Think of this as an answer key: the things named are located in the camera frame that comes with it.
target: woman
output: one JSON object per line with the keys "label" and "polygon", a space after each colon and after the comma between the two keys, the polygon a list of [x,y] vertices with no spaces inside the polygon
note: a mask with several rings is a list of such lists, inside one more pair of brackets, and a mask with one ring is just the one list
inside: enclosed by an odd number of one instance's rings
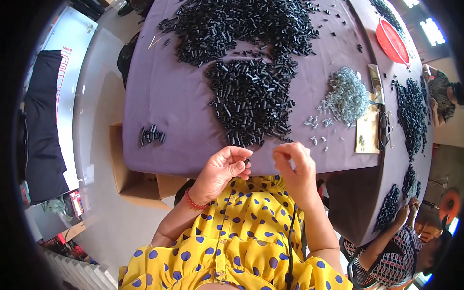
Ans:
{"label": "woman", "polygon": [[423,75],[430,91],[433,126],[438,127],[454,116],[456,105],[464,105],[462,85],[451,83],[445,73],[428,64],[423,66]]}
{"label": "woman", "polygon": [[[359,264],[382,286],[400,286],[420,272],[428,276],[444,256],[450,232],[444,230],[439,238],[423,244],[414,231],[418,210],[419,201],[414,197],[398,211],[395,221],[361,250]],[[350,256],[356,251],[346,240],[343,245]]]}
{"label": "woman", "polygon": [[250,178],[251,155],[229,146],[208,160],[151,244],[120,269],[120,289],[352,289],[340,274],[339,244],[317,194],[309,149],[298,142],[275,148],[282,176]]}

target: black hair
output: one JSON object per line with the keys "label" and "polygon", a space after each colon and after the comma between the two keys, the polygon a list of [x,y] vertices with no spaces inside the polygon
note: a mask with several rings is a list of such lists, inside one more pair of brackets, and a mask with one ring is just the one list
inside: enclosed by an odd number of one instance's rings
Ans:
{"label": "black hair", "polygon": [[438,237],[440,245],[438,248],[433,252],[432,254],[432,266],[428,267],[423,271],[424,276],[428,276],[430,274],[433,274],[434,271],[438,268],[438,264],[440,264],[443,256],[446,253],[446,250],[448,249],[448,246],[451,243],[451,239],[453,236],[451,233],[447,230],[443,230],[443,233]]}
{"label": "black hair", "polygon": [[450,83],[449,86],[453,88],[453,95],[457,99],[458,104],[463,106],[464,105],[464,92],[463,92],[463,86],[461,82]]}

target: purple tablecloth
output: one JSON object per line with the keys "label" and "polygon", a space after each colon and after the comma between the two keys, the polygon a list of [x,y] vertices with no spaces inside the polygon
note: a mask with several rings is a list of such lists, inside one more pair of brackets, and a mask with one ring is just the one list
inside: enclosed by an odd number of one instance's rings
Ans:
{"label": "purple tablecloth", "polygon": [[[408,48],[413,52],[411,72],[406,69],[404,64],[392,62],[377,42],[375,29],[379,23],[379,15],[375,13],[375,9],[370,5],[370,2],[368,0],[356,0],[351,1],[351,5],[365,28],[372,47],[373,63],[379,66],[381,74],[387,74],[387,79],[381,77],[385,93],[385,112],[390,111],[393,114],[390,124],[394,128],[392,136],[394,147],[390,149],[387,146],[379,167],[372,168],[372,170],[367,168],[359,171],[348,171],[333,176],[327,182],[330,196],[330,221],[336,231],[359,246],[372,241],[378,235],[378,232],[373,233],[373,229],[383,200],[393,184],[396,183],[401,190],[409,164],[404,132],[398,125],[396,91],[390,90],[393,75],[396,74],[398,76],[396,79],[405,86],[409,77],[420,82],[422,64],[417,49],[412,43],[412,38],[406,30],[406,25],[396,10],[393,9],[393,6],[391,6],[392,11],[396,14],[398,21],[403,25],[406,32]],[[420,201],[424,198],[432,160],[433,129],[431,126],[427,126],[426,139],[427,145],[424,153],[421,154],[419,151],[415,155],[415,161],[412,162],[416,178],[422,183]],[[400,196],[398,209],[407,202],[407,199],[403,200]]]}
{"label": "purple tablecloth", "polygon": [[[336,8],[331,7],[334,3],[337,3]],[[207,105],[213,97],[209,80],[204,75],[208,65],[197,68],[179,63],[175,56],[175,47],[179,43],[177,35],[173,32],[162,34],[156,28],[161,20],[171,18],[180,4],[178,0],[155,1],[143,25],[126,88],[123,152],[129,169],[196,177],[207,159],[228,143],[225,130],[217,122],[213,109]],[[299,66],[298,76],[292,80],[290,88],[290,98],[295,100],[296,106],[289,117],[293,131],[289,137],[311,148],[319,173],[377,166],[379,155],[354,153],[355,129],[348,129],[341,122],[324,128],[321,121],[331,115],[319,115],[316,111],[330,90],[327,85],[329,73],[343,66],[348,65],[358,71],[372,91],[367,69],[367,64],[371,63],[369,53],[360,53],[356,48],[358,44],[363,47],[368,47],[368,44],[363,36],[363,27],[348,10],[348,3],[323,2],[319,9],[328,9],[331,14],[320,12],[309,15],[314,27],[323,25],[319,29],[321,39],[312,40],[312,49],[317,55],[292,55]],[[337,36],[332,36],[331,32],[336,32]],[[162,39],[148,49],[155,35],[156,39]],[[163,45],[168,38],[171,43]],[[249,49],[256,50],[257,46],[238,41],[235,51]],[[232,58],[252,59],[237,57],[229,51],[224,60]],[[318,128],[302,124],[309,116],[318,116]],[[140,130],[152,123],[167,134],[166,143],[153,142],[140,148]],[[337,129],[336,134],[332,133],[334,129]],[[319,139],[317,147],[310,140],[312,136]],[[327,138],[326,142],[320,140],[323,136]],[[277,174],[271,153],[281,143],[267,137],[262,148],[251,148],[254,151],[251,158],[253,175]]]}

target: yellow polka dot dress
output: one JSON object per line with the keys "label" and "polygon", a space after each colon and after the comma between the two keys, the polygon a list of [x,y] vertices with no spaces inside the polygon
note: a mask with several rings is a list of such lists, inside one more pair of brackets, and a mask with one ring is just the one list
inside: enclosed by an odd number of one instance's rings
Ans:
{"label": "yellow polka dot dress", "polygon": [[279,175],[232,179],[170,248],[138,249],[120,268],[119,289],[194,290],[229,283],[242,290],[284,290],[290,251],[291,289],[352,289],[324,260],[303,261],[303,212],[297,209],[290,228],[293,209]]}

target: tiled floor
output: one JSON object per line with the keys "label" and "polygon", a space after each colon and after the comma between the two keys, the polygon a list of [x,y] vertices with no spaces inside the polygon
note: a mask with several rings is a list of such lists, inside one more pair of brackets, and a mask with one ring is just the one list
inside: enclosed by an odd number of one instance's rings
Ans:
{"label": "tiled floor", "polygon": [[98,21],[77,86],[74,151],[88,208],[83,214],[86,230],[75,240],[117,278],[118,267],[150,242],[167,212],[130,204],[116,191],[108,140],[108,126],[121,122],[123,114],[124,86],[116,61],[124,43],[136,34],[140,18],[134,12],[118,17],[119,4],[112,5],[115,8]]}

